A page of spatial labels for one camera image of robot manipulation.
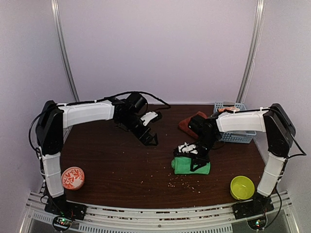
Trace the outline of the green microfibre towel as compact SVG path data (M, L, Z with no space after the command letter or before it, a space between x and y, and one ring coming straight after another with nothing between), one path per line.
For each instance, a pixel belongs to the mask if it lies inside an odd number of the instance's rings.
M188 175L188 174L202 174L208 175L210 172L210 163L207 163L203 167L198 168L195 171L190 170L191 159L187 157L175 157L171 161L171 167L174 173L177 175Z

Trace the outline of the dark red towel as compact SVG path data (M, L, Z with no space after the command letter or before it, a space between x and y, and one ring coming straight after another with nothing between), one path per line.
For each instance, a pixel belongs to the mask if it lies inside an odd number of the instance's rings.
M199 116L203 117L204 119L207 118L207 115L205 113L203 113L201 111L198 111L196 114L194 114L194 115L192 115L192 116L190 116L190 117L180 121L178 123L178 126L177 126L178 129L180 129L181 131L185 132L187 135L191 136L194 139L198 139L198 135L193 130L191 130L188 127L188 124L189 124L191 118L196 116L196 115L199 115Z

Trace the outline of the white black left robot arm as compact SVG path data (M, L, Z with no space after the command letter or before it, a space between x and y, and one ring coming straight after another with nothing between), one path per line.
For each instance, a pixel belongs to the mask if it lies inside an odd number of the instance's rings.
M176 175L171 167L173 149L190 138L177 127L204 105L154 106L163 118L150 124L157 146L143 145L113 121L73 126L61 151L61 168L78 166L84 185L66 190L70 201L127 208L175 208L205 205L208 176Z

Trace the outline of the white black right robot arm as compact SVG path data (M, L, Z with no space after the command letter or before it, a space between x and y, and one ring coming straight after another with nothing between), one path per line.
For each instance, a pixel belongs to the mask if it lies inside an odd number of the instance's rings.
M253 214L260 214L267 206L269 197L282 179L289 152L295 139L295 127L279 103L253 110L234 111L225 109L204 118L195 115L190 118L188 128L198 135L202 153L208 156L216 141L225 133L252 131L262 135L266 141L266 161L256 197L249 203Z

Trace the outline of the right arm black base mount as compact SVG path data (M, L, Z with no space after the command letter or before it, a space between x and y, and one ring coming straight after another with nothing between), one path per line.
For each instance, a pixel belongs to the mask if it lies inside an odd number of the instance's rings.
M251 200L233 204L232 210L235 219L242 219L273 211L274 205L270 197L255 193Z

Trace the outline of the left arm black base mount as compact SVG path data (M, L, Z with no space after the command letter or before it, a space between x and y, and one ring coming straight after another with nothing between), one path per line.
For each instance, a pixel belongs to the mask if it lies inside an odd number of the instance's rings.
M84 220L87 206L69 202L66 196L62 195L56 198L48 198L44 210L47 213L64 216L73 220Z

